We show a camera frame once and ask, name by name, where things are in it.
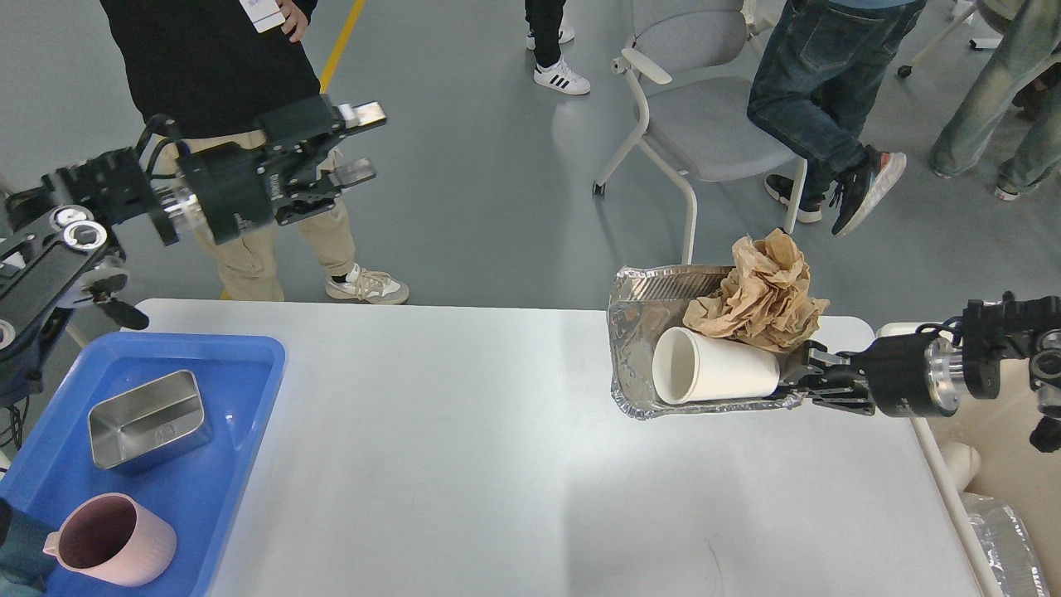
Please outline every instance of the jeans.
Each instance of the jeans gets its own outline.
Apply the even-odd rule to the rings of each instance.
[[[566,0],[524,0],[527,24],[534,36],[534,57],[550,67],[560,59],[560,19]]]
[[[748,118],[810,163],[803,196],[866,160],[858,141],[899,42],[925,0],[862,10],[788,0],[748,99]]]
[[[1027,0],[958,110],[936,139],[928,154],[933,169],[950,176],[975,164],[1013,96],[1055,62],[1054,53],[1059,43],[1061,5],[1058,0]],[[1059,93],[1061,91],[1055,87],[1039,120],[1013,157],[999,169],[999,176],[1019,190],[1033,186],[1061,160]]]

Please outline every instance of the khaki pants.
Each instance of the khaki pants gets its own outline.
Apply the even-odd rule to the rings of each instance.
[[[253,130],[209,139],[186,139],[193,152],[228,141],[253,148],[264,143],[265,137],[260,130]],[[335,153],[329,156],[321,165],[332,168]],[[177,150],[173,144],[163,147],[155,173],[175,172],[176,157]],[[325,274],[342,276],[353,269],[353,234],[350,232],[350,217],[342,198],[335,201],[331,211],[296,222],[295,227],[310,243]],[[205,233],[205,228],[195,229],[199,245],[218,261],[218,275],[228,295],[234,300],[283,301],[283,289],[276,277],[276,225],[264,226],[223,244],[214,244]]]

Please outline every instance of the chair seat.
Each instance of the chair seat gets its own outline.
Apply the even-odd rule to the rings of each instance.
[[[719,76],[648,98],[647,135],[696,178],[736,180],[767,172],[796,154],[748,120],[751,82]]]

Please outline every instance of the stainless steel container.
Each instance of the stainless steel container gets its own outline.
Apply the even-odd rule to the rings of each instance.
[[[92,407],[92,463],[137,475],[210,441],[195,376],[180,370]]]

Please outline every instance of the blue plastic tray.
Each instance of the blue plastic tray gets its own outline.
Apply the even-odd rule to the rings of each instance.
[[[204,595],[273,410],[283,363],[283,347],[263,337],[119,332],[86,347],[0,480],[0,496],[58,528],[89,497],[126,493],[173,526],[177,552],[161,576],[136,589],[56,566],[47,595]],[[195,374],[213,429],[210,443],[135,477],[97,469],[89,409],[180,369]]]

